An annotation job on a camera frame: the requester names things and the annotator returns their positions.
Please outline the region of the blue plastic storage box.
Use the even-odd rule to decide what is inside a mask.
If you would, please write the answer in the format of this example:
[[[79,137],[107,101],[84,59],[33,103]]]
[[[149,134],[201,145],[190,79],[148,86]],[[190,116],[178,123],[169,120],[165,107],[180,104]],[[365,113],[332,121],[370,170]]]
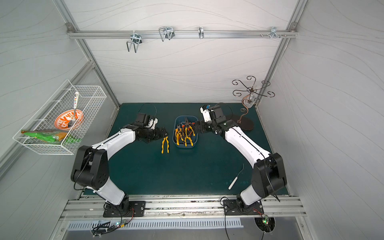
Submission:
[[[174,123],[173,142],[179,149],[191,149],[198,141],[195,116],[179,116]]]

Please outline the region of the yellow black pliers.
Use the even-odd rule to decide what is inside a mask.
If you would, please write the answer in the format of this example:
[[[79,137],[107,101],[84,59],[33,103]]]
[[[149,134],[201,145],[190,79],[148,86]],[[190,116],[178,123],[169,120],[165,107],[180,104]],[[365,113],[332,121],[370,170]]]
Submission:
[[[175,136],[176,136],[176,143],[177,143],[177,146],[180,145],[180,142],[184,142],[184,136],[183,136],[183,129],[181,128],[180,125],[177,125],[176,129],[175,129]]]
[[[161,153],[164,154],[164,153],[169,153],[170,150],[169,150],[169,137],[168,136],[165,136],[163,138],[163,141],[162,141],[162,151]]]

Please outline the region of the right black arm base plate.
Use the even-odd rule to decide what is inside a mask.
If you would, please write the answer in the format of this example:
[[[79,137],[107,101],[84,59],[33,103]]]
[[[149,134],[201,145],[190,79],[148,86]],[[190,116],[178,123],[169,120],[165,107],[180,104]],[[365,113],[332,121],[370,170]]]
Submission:
[[[243,204],[240,199],[221,200],[226,216],[261,216],[264,214],[264,208],[261,201],[257,201],[251,205]]]

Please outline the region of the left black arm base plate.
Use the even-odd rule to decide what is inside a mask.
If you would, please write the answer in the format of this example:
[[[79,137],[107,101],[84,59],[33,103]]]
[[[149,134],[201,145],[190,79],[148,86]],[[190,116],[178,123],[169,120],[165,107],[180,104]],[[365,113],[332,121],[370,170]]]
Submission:
[[[125,218],[125,217],[143,217],[145,213],[145,201],[123,201],[120,205],[115,206],[105,203],[103,217],[104,218]]]

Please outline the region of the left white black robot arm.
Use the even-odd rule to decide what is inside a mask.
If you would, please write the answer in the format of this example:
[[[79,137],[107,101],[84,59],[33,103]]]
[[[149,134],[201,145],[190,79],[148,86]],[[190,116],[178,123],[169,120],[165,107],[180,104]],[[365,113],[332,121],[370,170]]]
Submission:
[[[82,189],[95,192],[106,202],[104,217],[126,216],[134,207],[129,195],[120,190],[110,178],[109,160],[125,146],[136,140],[149,143],[166,140],[168,132],[156,126],[158,119],[138,113],[136,120],[123,126],[111,137],[92,146],[81,146],[76,153],[71,181]]]

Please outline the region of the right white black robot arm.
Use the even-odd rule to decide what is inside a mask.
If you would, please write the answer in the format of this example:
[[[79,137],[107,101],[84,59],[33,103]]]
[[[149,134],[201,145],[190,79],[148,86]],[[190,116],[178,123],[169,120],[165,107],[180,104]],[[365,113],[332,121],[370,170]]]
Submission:
[[[270,153],[249,138],[239,125],[228,119],[220,105],[203,105],[203,120],[196,123],[199,133],[212,132],[233,145],[253,168],[251,184],[238,196],[238,206],[250,207],[256,202],[275,196],[287,185],[284,161],[278,153]]]

